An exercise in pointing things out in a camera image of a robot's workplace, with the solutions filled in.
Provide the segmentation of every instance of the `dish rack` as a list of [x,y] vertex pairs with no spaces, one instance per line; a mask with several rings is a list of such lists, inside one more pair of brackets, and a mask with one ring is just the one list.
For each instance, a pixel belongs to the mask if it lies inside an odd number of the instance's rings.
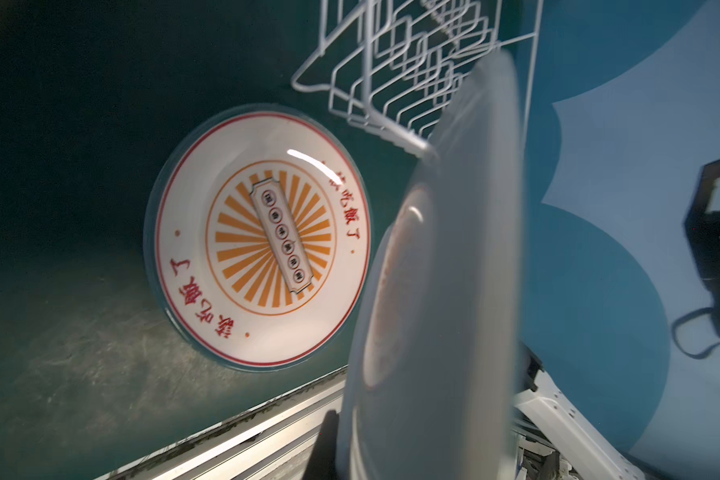
[[[317,49],[291,86],[327,91],[332,114],[422,157],[442,110],[474,63],[493,50],[530,41],[524,144],[543,6],[544,0],[536,0],[532,32],[501,39],[502,0],[496,0],[492,22],[480,0],[321,0]],[[306,83],[325,65],[331,67],[327,82]]]

